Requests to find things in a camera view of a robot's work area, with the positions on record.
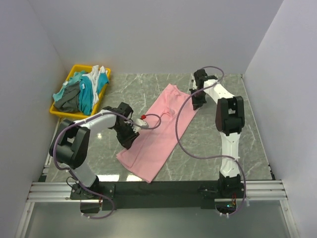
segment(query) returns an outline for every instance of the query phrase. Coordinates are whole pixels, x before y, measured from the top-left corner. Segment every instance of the pink shirt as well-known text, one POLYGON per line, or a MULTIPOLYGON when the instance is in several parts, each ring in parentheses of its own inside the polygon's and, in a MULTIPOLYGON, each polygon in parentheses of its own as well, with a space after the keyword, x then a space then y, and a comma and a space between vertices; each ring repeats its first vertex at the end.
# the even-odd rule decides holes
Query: pink shirt
MULTIPOLYGON (((146 182, 154 179, 177 144, 176 116, 188 97, 188 94, 179 91, 175 85, 168 84, 146 113, 159 115, 161 125, 153 130, 141 130, 131 148, 124 149, 117 154, 117 159, 127 170, 146 182)), ((184 134, 195 113, 191 100, 189 100, 178 121, 179 137, 184 134)), ((153 127, 159 120, 156 117, 148 116, 145 121, 150 127, 153 127)))

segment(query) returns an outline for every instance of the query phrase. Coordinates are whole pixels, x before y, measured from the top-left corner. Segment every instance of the white enclosure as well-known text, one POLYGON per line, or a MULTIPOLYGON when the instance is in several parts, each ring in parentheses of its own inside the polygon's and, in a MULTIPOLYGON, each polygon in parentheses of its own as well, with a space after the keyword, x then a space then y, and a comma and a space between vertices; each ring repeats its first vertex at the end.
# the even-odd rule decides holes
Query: white enclosure
POLYGON ((268 160, 301 235, 316 237, 316 8, 314 0, 3 0, 1 237, 15 234, 54 131, 52 94, 77 63, 245 73, 268 160))

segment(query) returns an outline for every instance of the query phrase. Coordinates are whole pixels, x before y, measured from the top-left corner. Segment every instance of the gray marble surface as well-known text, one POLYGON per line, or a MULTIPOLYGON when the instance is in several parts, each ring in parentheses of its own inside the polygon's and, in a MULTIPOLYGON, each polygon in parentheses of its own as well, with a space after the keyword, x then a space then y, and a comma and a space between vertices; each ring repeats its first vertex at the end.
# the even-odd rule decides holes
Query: gray marble surface
MULTIPOLYGON (((116 74, 100 105, 117 107, 128 103, 134 117, 144 114, 162 90, 169 84, 189 93, 192 74, 116 74)), ((222 85, 232 94, 242 96, 245 102, 245 126, 239 143, 240 163, 248 180, 271 179, 268 162, 251 106, 240 74, 226 75, 222 85)), ((216 104, 207 96, 207 103, 199 109, 181 138, 184 147, 199 156, 221 154, 221 139, 215 127, 216 104)), ((138 181, 138 177, 126 170, 117 160, 122 150, 114 130, 105 129, 91 138, 87 161, 101 180, 138 181)), ((219 177, 221 158, 197 160, 186 155, 177 145, 167 162, 156 176, 156 181, 165 180, 216 180, 219 177)), ((65 181, 68 173, 58 171, 51 163, 46 181, 65 181)))

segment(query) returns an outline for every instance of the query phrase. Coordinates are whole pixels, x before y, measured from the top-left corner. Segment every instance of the plastic basket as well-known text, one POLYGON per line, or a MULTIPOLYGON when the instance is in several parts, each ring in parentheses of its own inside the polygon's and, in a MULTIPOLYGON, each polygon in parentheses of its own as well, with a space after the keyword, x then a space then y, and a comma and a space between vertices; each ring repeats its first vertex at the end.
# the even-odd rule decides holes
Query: plastic basket
MULTIPOLYGON (((92 66, 88 66, 88 65, 80 65, 80 64, 75 64, 73 66, 73 68, 71 69, 71 71, 69 72, 67 78, 66 78, 66 81, 69 80, 70 77, 72 77, 74 75, 75 72, 81 72, 81 71, 86 71, 87 73, 91 72, 92 70, 92 66)), ((110 80, 110 73, 111 73, 111 70, 109 68, 106 68, 106 73, 107 73, 107 77, 108 79, 110 80)), ((64 113, 64 112, 60 112, 58 109, 55 108, 54 104, 55 102, 53 102, 51 108, 50 108, 50 113, 51 114, 54 114, 56 116, 59 116, 59 117, 66 117, 66 118, 74 118, 74 119, 85 119, 87 117, 90 117, 94 114, 96 114, 97 110, 98 110, 98 107, 99 107, 99 104, 101 102, 101 100, 103 99, 103 96, 105 94, 105 91, 106 91, 106 88, 107 88, 107 83, 104 85, 104 87, 102 88, 100 94, 98 95, 99 96, 99 101, 94 105, 94 108, 93 108, 93 111, 91 112, 91 115, 87 116, 87 115, 84 115, 82 112, 78 112, 78 113, 64 113)))

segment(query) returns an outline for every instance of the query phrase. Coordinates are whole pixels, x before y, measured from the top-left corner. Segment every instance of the purple cable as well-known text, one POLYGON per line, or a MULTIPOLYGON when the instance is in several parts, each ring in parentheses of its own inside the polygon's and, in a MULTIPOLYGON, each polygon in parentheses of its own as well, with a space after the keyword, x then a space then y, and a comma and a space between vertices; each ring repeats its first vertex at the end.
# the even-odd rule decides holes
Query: purple cable
POLYGON ((241 207, 242 207, 242 205, 244 204, 244 201, 245 201, 245 199, 246 199, 246 196, 247 196, 247 194, 246 194, 246 187, 247 187, 247 184, 246 184, 246 176, 245 176, 245 174, 244 174, 244 172, 243 172, 243 170, 242 170, 242 167, 241 167, 240 163, 239 163, 238 160, 236 160, 234 157, 229 156, 229 155, 213 155, 213 156, 207 156, 207 157, 201 157, 201 156, 193 155, 193 154, 191 154, 190 152, 188 152, 188 151, 183 147, 183 145, 180 143, 180 139, 179 139, 179 136, 178 136, 178 128, 177 128, 177 127, 178 127, 179 116, 180 116, 180 113, 182 112, 182 110, 183 110, 185 104, 188 102, 188 100, 191 99, 194 95, 198 94, 199 92, 202 92, 202 91, 204 91, 204 90, 206 90, 206 89, 209 89, 209 88, 214 87, 216 84, 218 84, 219 82, 221 82, 221 81, 223 80, 224 72, 223 72, 223 70, 222 70, 221 68, 216 67, 216 66, 206 66, 206 67, 202 67, 201 69, 204 69, 204 68, 216 68, 216 69, 218 69, 218 70, 221 71, 222 76, 221 76, 221 78, 218 79, 217 82, 214 83, 213 85, 208 86, 208 87, 206 87, 206 88, 202 88, 202 89, 197 90, 196 92, 192 93, 192 94, 184 101, 184 103, 183 103, 183 105, 180 107, 179 112, 178 112, 177 117, 176 117, 176 122, 175 122, 175 134, 176 134, 176 139, 177 139, 177 143, 178 143, 179 147, 180 147, 187 155, 189 155, 189 156, 191 156, 191 157, 193 157, 193 158, 200 159, 200 160, 215 159, 215 158, 229 158, 229 159, 234 160, 234 161, 237 163, 237 165, 238 165, 238 167, 239 167, 239 170, 241 171, 241 174, 242 174, 242 177, 243 177, 244 193, 243 193, 243 198, 242 198, 241 205, 237 208, 236 211, 234 211, 233 213, 229 214, 229 216, 231 216, 231 215, 233 215, 233 214, 236 214, 236 213, 241 209, 241 207))
POLYGON ((116 113, 116 112, 105 112, 105 113, 102 113, 102 114, 98 114, 98 115, 92 116, 92 117, 90 117, 90 118, 88 118, 88 119, 86 119, 86 120, 82 120, 82 121, 80 121, 80 122, 74 123, 74 124, 72 124, 72 125, 66 127, 65 129, 63 129, 63 130, 60 132, 60 134, 57 136, 56 141, 55 141, 55 143, 54 143, 54 147, 53 147, 53 161, 54 161, 54 164, 55 164, 56 168, 57 168, 58 170, 68 170, 69 173, 72 175, 72 177, 73 177, 76 181, 78 181, 78 184, 79 184, 85 191, 87 191, 87 192, 89 192, 89 193, 91 193, 91 194, 93 194, 93 195, 102 197, 103 199, 108 200, 108 201, 112 204, 112 209, 111 209, 111 211, 110 211, 109 213, 107 213, 106 215, 104 215, 104 216, 101 216, 101 217, 92 217, 92 216, 88 216, 87 214, 83 214, 85 217, 90 218, 90 219, 103 219, 103 218, 106 218, 106 217, 110 216, 110 215, 113 213, 113 211, 115 210, 115 204, 114 204, 114 202, 113 202, 109 197, 107 197, 107 196, 105 196, 105 195, 102 195, 102 194, 100 194, 100 193, 91 191, 90 189, 86 188, 86 187, 84 186, 84 184, 82 184, 82 183, 78 180, 78 178, 75 176, 75 174, 72 172, 72 170, 71 170, 70 168, 68 168, 68 167, 67 167, 67 168, 62 168, 62 167, 60 167, 60 166, 58 165, 57 159, 56 159, 56 149, 57 149, 58 142, 60 141, 61 137, 64 135, 64 133, 65 133, 67 130, 69 130, 69 129, 71 129, 71 128, 77 126, 77 125, 82 125, 82 124, 84 124, 84 123, 90 122, 90 121, 92 121, 92 120, 94 120, 94 119, 96 119, 96 118, 98 118, 98 117, 102 117, 103 115, 116 115, 116 116, 119 116, 119 117, 121 117, 121 118, 127 120, 127 121, 130 122, 131 124, 133 124, 133 125, 135 125, 135 126, 138 126, 138 127, 142 128, 142 129, 147 129, 147 130, 156 129, 156 128, 158 128, 159 125, 161 124, 161 118, 160 118, 159 115, 156 115, 156 114, 147 114, 147 115, 145 115, 145 116, 155 116, 155 117, 157 117, 157 118, 158 118, 158 124, 157 124, 156 126, 154 126, 154 127, 144 127, 144 126, 141 126, 141 125, 136 124, 136 123, 133 122, 132 120, 126 118, 125 116, 123 116, 123 115, 121 115, 121 114, 119 114, 119 113, 116 113))

